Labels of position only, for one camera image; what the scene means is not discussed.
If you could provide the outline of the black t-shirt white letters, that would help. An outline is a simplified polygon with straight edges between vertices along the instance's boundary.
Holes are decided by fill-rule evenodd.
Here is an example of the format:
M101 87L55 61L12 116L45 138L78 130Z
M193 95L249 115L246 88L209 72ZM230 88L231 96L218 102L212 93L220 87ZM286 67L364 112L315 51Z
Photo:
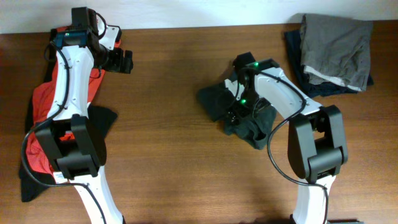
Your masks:
M221 83L198 90L197 100L213 122L223 123L225 134L235 134L262 150L267 146L277 111L263 98L252 103L243 98L245 89L238 74L233 72Z

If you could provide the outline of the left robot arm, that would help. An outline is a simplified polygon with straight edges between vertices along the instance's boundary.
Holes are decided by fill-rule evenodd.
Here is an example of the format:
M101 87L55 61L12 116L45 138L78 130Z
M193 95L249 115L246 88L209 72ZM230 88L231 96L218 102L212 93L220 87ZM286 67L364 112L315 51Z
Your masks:
M54 169L54 187L73 186L92 223L124 223L105 176L104 136L90 122L89 80L92 69L130 73L132 52L115 47L121 29L108 25L88 7L72 9L72 24L50 41L56 51L55 96L35 134Z

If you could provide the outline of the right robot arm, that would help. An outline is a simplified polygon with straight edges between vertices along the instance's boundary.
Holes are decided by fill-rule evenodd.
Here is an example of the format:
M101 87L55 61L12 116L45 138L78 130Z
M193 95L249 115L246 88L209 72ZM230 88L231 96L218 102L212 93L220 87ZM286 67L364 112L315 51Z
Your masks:
M287 157L297 176L289 177L275 161L272 165L285 179L297 184L297 203L291 223L329 223L329 193L341 166L348 160L341 111L312 100L285 75L273 59L255 60L252 53L233 61L234 81L226 80L233 94L227 117L233 124L247 121L272 106L283 120L268 139L285 124L289 126Z

